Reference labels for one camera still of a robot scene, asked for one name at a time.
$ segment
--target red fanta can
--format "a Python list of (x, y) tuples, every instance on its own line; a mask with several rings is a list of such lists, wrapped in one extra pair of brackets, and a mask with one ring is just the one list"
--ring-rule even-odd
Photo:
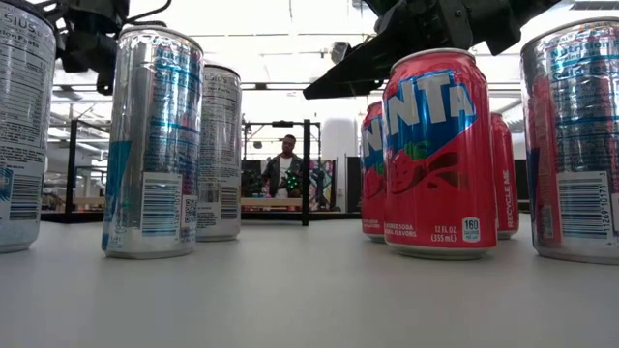
[(382, 104), (368, 106), (368, 114), (361, 125), (363, 195), (361, 221), (363, 231), (373, 242), (384, 243), (383, 204), (385, 180), (383, 165)]
[(496, 247), (487, 83), (473, 55), (444, 48), (401, 59), (383, 105), (385, 242), (454, 260)]
[(519, 227), (514, 150), (512, 134), (503, 122), (501, 114), (493, 112), (491, 115), (498, 237), (500, 240), (505, 240), (512, 238)]

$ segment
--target can lid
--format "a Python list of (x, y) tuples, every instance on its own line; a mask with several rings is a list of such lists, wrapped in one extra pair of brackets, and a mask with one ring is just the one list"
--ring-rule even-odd
[(213, 63), (206, 63), (206, 64), (204, 64), (204, 68), (215, 68), (215, 69), (225, 70), (225, 71), (234, 73), (237, 77), (241, 78), (241, 76), (237, 72), (235, 72), (231, 68), (225, 67), (223, 65), (213, 64)]
[(370, 105), (368, 105), (368, 110), (369, 110), (371, 107), (375, 106), (376, 104), (379, 104), (379, 103), (382, 103), (382, 102), (383, 102), (383, 101), (375, 101), (375, 102), (371, 103)]
[(33, 16), (37, 17), (38, 19), (42, 20), (45, 24), (47, 24), (47, 26), (49, 26), (49, 28), (51, 28), (52, 31), (54, 30), (54, 26), (51, 24), (51, 22), (49, 20), (47, 20), (47, 18), (45, 18), (45, 16), (41, 12), (41, 10), (39, 10), (33, 4), (31, 4), (31, 3), (29, 3), (29, 2), (27, 2), (25, 0), (0, 0), (0, 1), (5, 3), (5, 4), (9, 4), (9, 5), (15, 6), (18, 9), (26, 11), (30, 15), (33, 15)]
[(601, 21), (615, 21), (617, 23), (619, 23), (619, 17), (616, 16), (603, 16), (603, 17), (597, 17), (597, 18), (586, 18), (586, 19), (580, 19), (580, 20), (575, 20), (566, 24), (562, 24), (556, 28), (550, 29), (550, 30), (546, 30), (544, 31), (542, 34), (536, 36), (535, 38), (529, 40), (527, 43), (524, 44), (524, 46), (522, 47), (522, 49), (520, 50), (520, 55), (522, 55), (522, 52), (524, 52), (527, 48), (529, 48), (529, 46), (531, 44), (533, 44), (534, 42), (537, 42), (541, 39), (543, 39), (544, 37), (557, 33), (563, 29), (567, 29), (576, 25), (580, 25), (580, 24), (585, 24), (585, 23), (595, 23), (595, 22), (601, 22)]
[(122, 37), (123, 35), (130, 33), (130, 32), (139, 32), (139, 31), (146, 31), (146, 30), (152, 30), (152, 31), (160, 31), (160, 32), (164, 32), (164, 33), (168, 33), (168, 34), (172, 34), (172, 35), (176, 35), (179, 38), (183, 38), (187, 41), (189, 41), (190, 43), (194, 44), (195, 46), (197, 46), (200, 49), (200, 52), (202, 52), (202, 54), (204, 54), (204, 50), (202, 49), (202, 46), (200, 46), (200, 43), (198, 43), (194, 38), (191, 38), (181, 32), (177, 32), (176, 30), (170, 29), (170, 28), (166, 28), (164, 26), (160, 26), (160, 25), (136, 25), (133, 27), (129, 27), (129, 28), (125, 28), (123, 29), (123, 31), (120, 32), (119, 37)]
[(459, 48), (433, 48), (433, 49), (426, 49), (423, 51), (419, 51), (419, 52), (415, 52), (413, 54), (409, 54), (407, 56), (405, 56), (404, 58), (398, 60), (392, 67), (391, 67), (391, 71), (390, 73), (392, 73), (394, 71), (394, 69), (404, 63), (405, 61), (409, 60), (409, 59), (413, 59), (413, 58), (417, 58), (423, 55), (428, 55), (428, 54), (436, 54), (436, 53), (459, 53), (459, 54), (464, 54), (467, 55), (469, 57), (471, 57), (471, 59), (473, 59), (473, 62), (475, 62), (475, 56), (473, 55), (473, 53), (464, 50), (464, 49), (459, 49)]

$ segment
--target white table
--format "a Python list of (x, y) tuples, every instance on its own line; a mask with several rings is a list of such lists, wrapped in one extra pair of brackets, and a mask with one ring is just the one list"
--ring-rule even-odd
[(0, 347), (619, 345), (619, 267), (537, 256), (528, 216), (460, 262), (392, 254), (360, 224), (249, 225), (132, 261), (103, 257), (98, 223), (44, 223), (30, 251), (0, 255)]

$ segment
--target soda can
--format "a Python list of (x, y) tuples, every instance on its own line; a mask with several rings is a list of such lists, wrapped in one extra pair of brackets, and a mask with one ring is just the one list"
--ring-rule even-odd
[(496, 246), (486, 78), (467, 51), (394, 64), (383, 94), (385, 242), (424, 258), (475, 259)]
[(39, 236), (56, 59), (52, 25), (35, 7), (0, 1), (0, 253)]
[(377, 243), (385, 243), (383, 230), (385, 179), (382, 108), (381, 101), (370, 104), (368, 114), (361, 125), (363, 178), (361, 221), (366, 236)]
[(195, 245), (202, 48), (156, 26), (121, 33), (102, 249), (160, 258)]
[(619, 264), (619, 18), (563, 25), (520, 57), (534, 247)]
[(241, 77), (204, 67), (197, 240), (231, 241), (241, 232)]
[(491, 117), (498, 238), (507, 240), (512, 238), (519, 227), (512, 134), (503, 122), (501, 114), (492, 112)]

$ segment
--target black jacket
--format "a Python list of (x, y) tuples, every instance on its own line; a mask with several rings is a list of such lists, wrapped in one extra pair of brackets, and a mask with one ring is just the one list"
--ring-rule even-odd
[[(281, 155), (277, 155), (267, 163), (266, 169), (262, 173), (262, 178), (269, 180), (269, 194), (271, 197), (275, 197), (278, 194), (278, 187), (280, 186), (280, 157)], [(292, 155), (292, 161), (290, 162), (289, 170), (293, 172), (298, 172), (301, 174), (301, 169), (303, 167), (303, 160), (297, 155)]]

